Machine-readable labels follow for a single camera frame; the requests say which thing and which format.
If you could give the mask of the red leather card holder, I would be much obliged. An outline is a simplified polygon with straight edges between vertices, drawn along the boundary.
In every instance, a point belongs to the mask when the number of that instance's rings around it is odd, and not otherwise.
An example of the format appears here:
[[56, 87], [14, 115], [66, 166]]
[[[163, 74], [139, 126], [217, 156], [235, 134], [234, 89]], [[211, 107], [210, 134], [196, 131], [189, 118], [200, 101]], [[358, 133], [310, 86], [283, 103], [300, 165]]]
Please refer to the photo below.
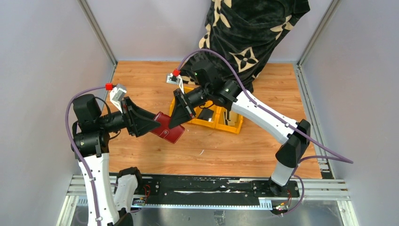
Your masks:
[[182, 125], [169, 128], [171, 117], [163, 112], [158, 112], [153, 120], [159, 122], [160, 126], [151, 130], [151, 133], [172, 144], [175, 144], [185, 132], [185, 128]]

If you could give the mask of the yellow three-compartment bin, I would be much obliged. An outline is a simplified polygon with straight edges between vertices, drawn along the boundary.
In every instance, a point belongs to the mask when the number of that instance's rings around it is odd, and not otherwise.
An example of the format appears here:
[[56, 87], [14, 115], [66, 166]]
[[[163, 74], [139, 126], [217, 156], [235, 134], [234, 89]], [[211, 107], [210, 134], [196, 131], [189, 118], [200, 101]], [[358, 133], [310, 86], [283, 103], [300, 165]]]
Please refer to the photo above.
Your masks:
[[[223, 112], [225, 110], [228, 111], [231, 110], [232, 103], [234, 100], [236, 100], [236, 97], [238, 96], [240, 89], [228, 84], [225, 84], [225, 86], [219, 88], [212, 87], [210, 84], [206, 84], [205, 86], [202, 87], [211, 88], [213, 93], [211, 96], [209, 96], [209, 100], [205, 104], [194, 108], [196, 115], [188, 123], [238, 134], [242, 125], [242, 116], [238, 115], [239, 121], [235, 126], [233, 127], [226, 126], [223, 121]], [[170, 108], [170, 116], [172, 114], [174, 105], [175, 101], [173, 100], [172, 106]], [[213, 121], [203, 121], [198, 119], [198, 115], [204, 108], [205, 109], [208, 108], [214, 111]]]

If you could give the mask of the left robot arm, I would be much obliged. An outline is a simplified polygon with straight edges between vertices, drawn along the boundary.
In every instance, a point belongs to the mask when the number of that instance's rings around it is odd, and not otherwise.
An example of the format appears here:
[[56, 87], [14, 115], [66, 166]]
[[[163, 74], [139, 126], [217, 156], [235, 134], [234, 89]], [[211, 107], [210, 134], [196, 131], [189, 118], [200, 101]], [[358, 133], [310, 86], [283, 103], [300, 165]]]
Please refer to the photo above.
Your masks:
[[68, 130], [71, 146], [84, 178], [88, 200], [89, 226], [132, 226], [131, 206], [135, 194], [144, 189], [141, 172], [136, 167], [120, 170], [116, 188], [112, 189], [109, 174], [109, 141], [111, 132], [126, 129], [140, 137], [161, 124], [155, 114], [135, 105], [129, 97], [121, 102], [122, 110], [102, 116], [93, 94], [72, 100], [77, 121]]

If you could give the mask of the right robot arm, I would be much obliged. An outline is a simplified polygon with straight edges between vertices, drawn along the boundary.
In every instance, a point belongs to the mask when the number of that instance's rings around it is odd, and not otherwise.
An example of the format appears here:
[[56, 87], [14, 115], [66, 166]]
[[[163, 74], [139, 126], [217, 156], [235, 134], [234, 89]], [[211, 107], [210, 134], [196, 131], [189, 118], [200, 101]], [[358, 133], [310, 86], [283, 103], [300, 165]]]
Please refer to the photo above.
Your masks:
[[192, 72], [199, 86], [184, 93], [180, 88], [174, 91], [175, 105], [169, 128], [186, 123], [195, 118], [196, 107], [212, 101], [251, 120], [271, 134], [281, 147], [276, 152], [277, 164], [268, 180], [266, 190], [274, 196], [282, 196], [287, 191], [287, 183], [297, 168], [300, 159], [310, 144], [310, 123], [290, 119], [273, 110], [247, 91], [234, 80], [223, 81], [215, 66], [201, 60], [192, 66]]

